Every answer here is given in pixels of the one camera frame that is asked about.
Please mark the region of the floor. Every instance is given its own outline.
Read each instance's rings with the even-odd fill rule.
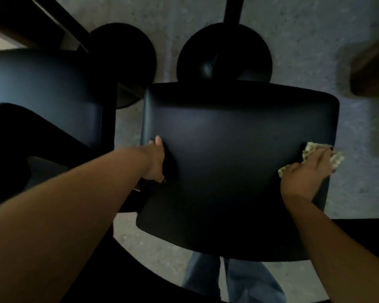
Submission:
[[[202,27],[221,22],[225,0],[58,0],[93,30],[124,22],[140,28],[157,53],[155,82],[176,81],[184,43]],[[331,218],[379,217],[379,99],[349,92],[349,64],[379,38],[379,0],[245,0],[241,22],[267,42],[272,83],[325,91],[340,100],[336,147],[347,159],[332,176],[325,212]],[[76,47],[70,36],[64,48]],[[138,145],[143,102],[117,112],[116,146]],[[163,278],[180,284],[191,252],[145,234],[134,214],[119,214],[116,239]],[[309,261],[267,263],[288,302],[327,298]],[[222,277],[222,298],[227,300]]]

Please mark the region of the blue jeans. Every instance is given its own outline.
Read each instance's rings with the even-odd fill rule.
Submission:
[[[260,262],[225,259],[227,292],[233,303],[286,303],[278,282]],[[185,270],[183,288],[220,298],[220,258],[194,252]]]

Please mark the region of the hand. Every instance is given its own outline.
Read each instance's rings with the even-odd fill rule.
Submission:
[[[284,202],[295,197],[313,200],[323,180],[333,172],[329,148],[319,148],[304,164],[294,163],[283,173],[281,194]]]
[[[163,162],[164,162],[164,147],[160,136],[156,136],[155,140],[149,141],[147,146],[141,147],[150,160],[150,168],[143,175],[145,180],[154,180],[161,183],[164,180]]]

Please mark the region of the black disc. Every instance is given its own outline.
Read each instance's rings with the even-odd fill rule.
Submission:
[[[134,84],[146,90],[156,75],[156,51],[150,39],[138,28],[125,23],[110,23],[93,30],[91,34],[95,42],[101,46],[105,59],[110,60],[109,66],[117,68],[118,98],[117,107],[123,108],[132,105],[141,99],[126,90],[124,83],[126,74]]]
[[[178,81],[219,79],[213,73],[213,63],[221,48],[223,23],[209,25],[195,33],[184,45],[177,63]],[[239,25],[233,51],[236,72],[234,80],[269,82],[272,57],[267,44],[255,31]]]

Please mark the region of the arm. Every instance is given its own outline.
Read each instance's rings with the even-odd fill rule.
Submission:
[[[325,290],[334,303],[379,302],[379,258],[345,234],[311,201],[332,173],[330,149],[285,171],[281,193]]]
[[[2,204],[0,302],[59,302],[139,179],[162,179],[163,160],[157,137],[148,146],[113,151]]]

